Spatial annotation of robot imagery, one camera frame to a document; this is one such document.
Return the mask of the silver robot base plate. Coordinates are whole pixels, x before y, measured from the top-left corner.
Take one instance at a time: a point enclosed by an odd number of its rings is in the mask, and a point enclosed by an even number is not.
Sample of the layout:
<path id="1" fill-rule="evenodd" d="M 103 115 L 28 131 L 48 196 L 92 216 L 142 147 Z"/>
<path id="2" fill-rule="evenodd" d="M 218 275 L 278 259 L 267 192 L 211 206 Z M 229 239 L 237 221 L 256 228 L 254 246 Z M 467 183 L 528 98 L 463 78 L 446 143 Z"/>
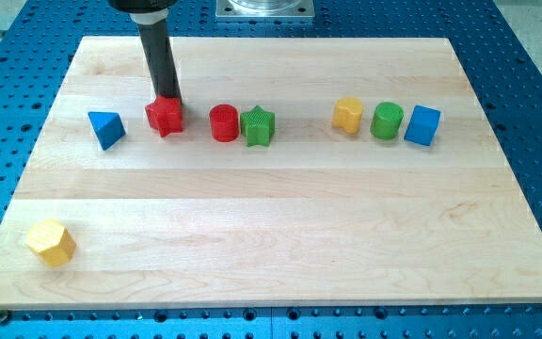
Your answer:
<path id="1" fill-rule="evenodd" d="M 315 17 L 315 9 L 313 0 L 216 0 L 215 16 L 220 22 L 305 22 Z"/>

